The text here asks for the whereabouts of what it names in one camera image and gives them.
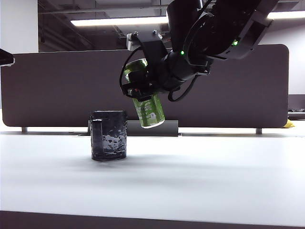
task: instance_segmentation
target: gray partition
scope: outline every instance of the gray partition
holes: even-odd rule
[[[87,126],[90,111],[137,115],[119,88],[129,51],[16,54],[1,68],[3,121],[8,126]],[[282,127],[287,120],[288,49],[260,45],[242,60],[216,61],[180,102],[161,100],[180,127]]]

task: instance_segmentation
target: green can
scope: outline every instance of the green can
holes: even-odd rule
[[[128,74],[135,71],[145,71],[146,66],[146,59],[133,61],[126,65],[124,77],[130,83]],[[152,95],[150,99],[143,102],[139,102],[137,99],[132,100],[143,128],[152,128],[161,125],[165,121],[161,101],[157,94]]]

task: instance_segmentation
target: partition leg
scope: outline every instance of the partition leg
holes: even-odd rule
[[[257,128],[256,129],[256,134],[257,135],[261,135],[263,133],[263,129],[262,128]]]
[[[21,132],[27,132],[28,128],[27,127],[21,127]]]

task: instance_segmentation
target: robotic arm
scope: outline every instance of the robotic arm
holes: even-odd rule
[[[181,100],[200,75],[210,73],[214,60],[241,59],[259,43],[272,20],[268,14],[278,0],[217,0],[211,12],[205,12],[200,0],[174,0],[167,8],[173,50],[169,53],[157,31],[127,35],[127,47],[133,51],[120,76],[124,95],[139,101],[153,94],[168,93],[172,102]],[[122,75],[131,56],[144,52],[145,72],[131,72],[130,83],[122,84]],[[178,99],[173,94],[192,80]]]

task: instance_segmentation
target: ceiling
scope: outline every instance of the ceiling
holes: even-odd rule
[[[38,0],[40,52],[126,49],[126,34],[157,30],[170,46],[168,25],[75,27],[71,20],[165,16],[172,0]],[[305,0],[279,0],[274,11],[305,10]]]

